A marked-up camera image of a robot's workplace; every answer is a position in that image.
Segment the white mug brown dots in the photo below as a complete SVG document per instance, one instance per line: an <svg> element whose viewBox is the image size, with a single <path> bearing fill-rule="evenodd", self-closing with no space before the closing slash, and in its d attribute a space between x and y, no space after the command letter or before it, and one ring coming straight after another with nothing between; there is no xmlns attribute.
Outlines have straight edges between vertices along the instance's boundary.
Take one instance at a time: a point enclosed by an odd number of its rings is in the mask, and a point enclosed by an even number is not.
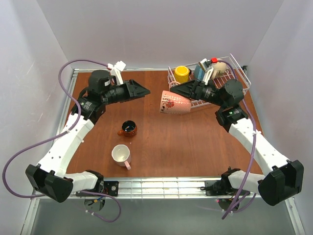
<svg viewBox="0 0 313 235"><path fill-rule="evenodd" d="M191 100L171 91L161 95L159 111L164 114L186 114L191 111Z"/></svg>

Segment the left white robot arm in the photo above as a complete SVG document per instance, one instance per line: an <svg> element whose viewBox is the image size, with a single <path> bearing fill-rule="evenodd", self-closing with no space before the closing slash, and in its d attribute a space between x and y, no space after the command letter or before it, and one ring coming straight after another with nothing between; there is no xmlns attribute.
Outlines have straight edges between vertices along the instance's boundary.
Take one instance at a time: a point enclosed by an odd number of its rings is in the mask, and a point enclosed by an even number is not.
<svg viewBox="0 0 313 235"><path fill-rule="evenodd" d="M37 165L30 164L27 167L25 173L32 187L59 203L80 191L102 193L102 174L92 170L67 174L67 167L84 137L105 113L107 105L131 101L148 94L150 91L133 79L122 82L112 72L93 71L88 86L79 93L78 103L71 109L63 129L64 135L57 138Z"/></svg>

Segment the yellow textured cup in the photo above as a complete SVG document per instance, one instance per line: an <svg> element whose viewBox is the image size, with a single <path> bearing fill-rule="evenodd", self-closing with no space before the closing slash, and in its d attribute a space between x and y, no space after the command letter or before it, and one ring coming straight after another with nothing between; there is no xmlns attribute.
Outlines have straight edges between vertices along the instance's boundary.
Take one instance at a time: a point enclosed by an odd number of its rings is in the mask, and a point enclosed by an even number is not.
<svg viewBox="0 0 313 235"><path fill-rule="evenodd" d="M178 66L174 70L174 78L179 83L185 83L189 80L190 70L186 66Z"/></svg>

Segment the blue mug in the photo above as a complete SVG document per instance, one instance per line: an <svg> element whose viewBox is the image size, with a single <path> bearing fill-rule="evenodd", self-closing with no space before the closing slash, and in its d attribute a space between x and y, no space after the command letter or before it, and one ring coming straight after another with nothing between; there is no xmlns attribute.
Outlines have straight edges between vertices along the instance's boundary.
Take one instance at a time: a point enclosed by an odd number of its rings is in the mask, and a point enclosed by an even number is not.
<svg viewBox="0 0 313 235"><path fill-rule="evenodd" d="M197 64L193 73L194 79L202 81L204 78L204 74L205 74L205 71L201 68L199 64Z"/></svg>

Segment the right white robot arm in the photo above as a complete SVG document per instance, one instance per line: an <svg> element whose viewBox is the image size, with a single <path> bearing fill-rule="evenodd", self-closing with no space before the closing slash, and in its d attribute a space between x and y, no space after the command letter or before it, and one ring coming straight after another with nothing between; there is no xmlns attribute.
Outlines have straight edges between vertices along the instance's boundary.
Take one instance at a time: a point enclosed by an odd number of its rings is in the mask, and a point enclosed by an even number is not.
<svg viewBox="0 0 313 235"><path fill-rule="evenodd" d="M218 89L212 82L191 80L171 87L170 92L218 105L215 115L219 125L242 144L262 170L262 174L252 174L229 168L208 190L223 194L233 190L253 192L271 206L301 192L304 166L281 154L257 131L252 116L240 107L244 99L240 81L230 79Z"/></svg>

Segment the beige round mug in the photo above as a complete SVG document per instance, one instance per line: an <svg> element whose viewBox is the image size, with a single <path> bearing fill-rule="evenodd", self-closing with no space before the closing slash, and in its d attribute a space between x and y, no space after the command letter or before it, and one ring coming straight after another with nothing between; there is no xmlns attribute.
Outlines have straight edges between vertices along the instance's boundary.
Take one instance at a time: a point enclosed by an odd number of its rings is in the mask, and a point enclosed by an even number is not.
<svg viewBox="0 0 313 235"><path fill-rule="evenodd" d="M211 75L211 79L215 79L215 78L222 76L225 73L227 69L227 64L224 62L216 62L212 64L212 68L213 68L213 73Z"/></svg>

